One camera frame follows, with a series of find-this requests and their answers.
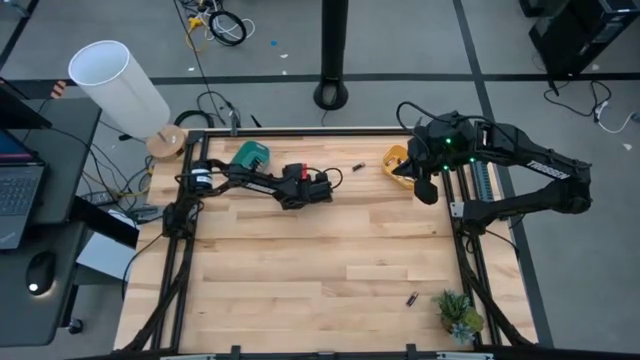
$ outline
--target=yellow object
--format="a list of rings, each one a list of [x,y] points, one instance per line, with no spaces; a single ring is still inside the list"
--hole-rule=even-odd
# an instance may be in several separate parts
[[[404,176],[393,175],[393,170],[407,160],[409,160],[407,149],[400,145],[394,145],[382,157],[382,171],[389,175],[393,180],[397,181],[404,188],[413,190],[415,180]]]
[[[198,16],[196,16],[196,17],[190,17],[189,18],[189,30],[187,31],[187,35],[185,36],[185,41],[186,41],[187,46],[189,47],[189,49],[195,50],[196,52],[200,52],[200,51],[204,50],[205,46],[207,45],[207,43],[205,43],[202,46],[202,48],[194,49],[195,45],[193,45],[193,38],[191,37],[191,34],[193,33],[193,31],[195,29],[199,28],[200,26],[204,26],[205,38],[206,38],[206,34],[207,34],[207,31],[209,29],[207,28],[207,26],[205,25],[204,21],[200,17],[200,14],[198,14]]]

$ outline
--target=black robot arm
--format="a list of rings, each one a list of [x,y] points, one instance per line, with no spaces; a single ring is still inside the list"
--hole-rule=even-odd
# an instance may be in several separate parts
[[[482,121],[471,124],[472,119]],[[452,203],[454,217],[461,218],[472,233],[483,234],[498,217],[548,209],[578,214],[591,206],[590,165],[535,144],[513,125],[453,112],[434,117],[426,126],[416,126],[413,133],[408,143],[409,160],[398,166],[394,174],[416,179],[415,194],[427,204],[438,200],[438,189],[431,183],[432,175],[474,161],[520,165],[553,179],[545,188],[530,194],[495,202]]]
[[[217,159],[195,162],[189,174],[176,176],[177,181],[186,182],[186,190],[178,196],[175,203],[165,208],[163,233],[165,236],[178,237],[192,233],[188,228],[188,219],[195,211],[195,205],[202,198],[219,196],[236,187],[271,195],[283,210],[301,209],[307,204],[319,202],[332,202],[333,188],[326,171],[316,171],[315,178],[310,171],[315,169],[308,168],[306,164],[289,164],[282,169],[282,177],[279,178],[247,169],[239,164],[226,164]],[[224,175],[227,181],[213,187],[214,174]]]

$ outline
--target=wooden tabletop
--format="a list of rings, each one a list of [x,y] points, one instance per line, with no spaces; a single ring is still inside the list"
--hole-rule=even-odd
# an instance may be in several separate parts
[[[229,162],[247,140],[213,139],[209,157]],[[434,178],[440,200],[427,206],[382,173],[382,156],[392,145],[406,146],[408,138],[252,140],[270,148],[268,171],[275,175],[285,164],[303,162],[318,169],[339,167],[344,182],[333,203],[301,210],[283,211],[270,196],[246,189],[204,200],[180,352],[228,353],[232,345],[269,353],[403,351],[408,343],[420,351],[460,349],[442,329],[431,301],[445,289],[462,292],[442,182]],[[366,167],[352,172],[360,162]],[[149,203],[175,200],[173,177],[181,168],[182,157],[156,165]],[[490,172],[500,198],[492,166]],[[337,175],[329,174],[335,183]],[[496,221],[489,229],[511,236],[506,222]],[[160,232],[159,221],[144,226],[138,249]],[[167,243],[158,240],[133,264],[115,348],[133,338],[157,304]],[[525,337],[536,341],[513,248],[492,235],[482,236],[481,243],[495,301]],[[407,307],[414,291],[420,296]],[[476,304],[484,315],[479,300]],[[163,344],[168,345],[172,319],[167,316]],[[490,342],[486,329],[483,340]]]

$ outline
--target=teal object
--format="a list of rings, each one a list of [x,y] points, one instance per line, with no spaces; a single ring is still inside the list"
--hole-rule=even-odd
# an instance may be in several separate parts
[[[247,169],[264,171],[269,165],[269,148],[256,141],[247,141],[231,162]]]

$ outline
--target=potted plant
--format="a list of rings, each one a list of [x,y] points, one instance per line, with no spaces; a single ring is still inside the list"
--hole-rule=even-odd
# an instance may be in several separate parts
[[[454,291],[445,290],[433,298],[440,307],[442,327],[451,334],[458,345],[466,345],[473,341],[475,333],[482,331],[484,319],[470,304],[466,295],[458,295]]]

